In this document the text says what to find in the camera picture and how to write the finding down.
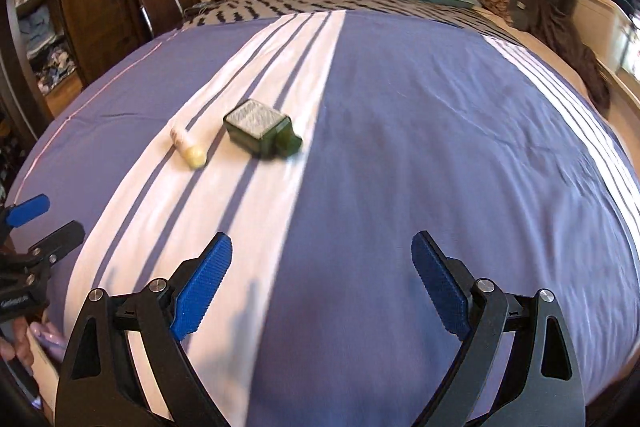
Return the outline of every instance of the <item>metal screw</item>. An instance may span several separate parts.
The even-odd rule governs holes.
[[[540,298],[546,302],[553,302],[556,297],[551,290],[540,290]]]
[[[153,293],[158,293],[161,292],[162,290],[164,290],[166,288],[166,281],[164,279],[153,279],[150,283],[149,283],[149,289],[153,292]]]
[[[100,288],[96,288],[95,290],[91,290],[89,292],[89,300],[91,302],[97,302],[102,299],[104,292]]]
[[[484,293],[491,293],[495,290],[495,285],[489,279],[479,279],[476,283],[478,289]]]

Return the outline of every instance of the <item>small white bottle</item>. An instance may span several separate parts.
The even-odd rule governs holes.
[[[178,153],[191,169],[196,170],[204,167],[207,162],[207,153],[196,144],[186,129],[175,125],[171,129],[170,135]]]

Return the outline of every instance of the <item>blue rubber pad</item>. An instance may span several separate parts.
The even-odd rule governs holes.
[[[25,223],[28,223],[31,219],[35,219],[46,213],[47,210],[49,210],[49,206],[49,198],[41,194],[24,203],[13,206],[4,218],[4,222],[10,227],[17,229]]]
[[[222,235],[175,299],[171,331],[178,341],[198,329],[231,264],[231,239]]]
[[[460,286],[421,233],[414,235],[411,257],[445,329],[463,341],[471,331],[471,326],[468,301]]]

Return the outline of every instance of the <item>black and gray patterned bedding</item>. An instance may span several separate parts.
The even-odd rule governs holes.
[[[185,24],[223,24],[330,10],[372,10],[415,16],[520,44],[512,35],[471,9],[419,0],[226,0],[204,5],[196,13],[192,11]]]

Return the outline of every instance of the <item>person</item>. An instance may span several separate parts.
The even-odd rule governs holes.
[[[5,360],[12,360],[18,357],[26,367],[33,365],[33,352],[27,337],[29,325],[24,317],[18,317],[13,322],[14,343],[13,345],[0,338],[0,355]]]

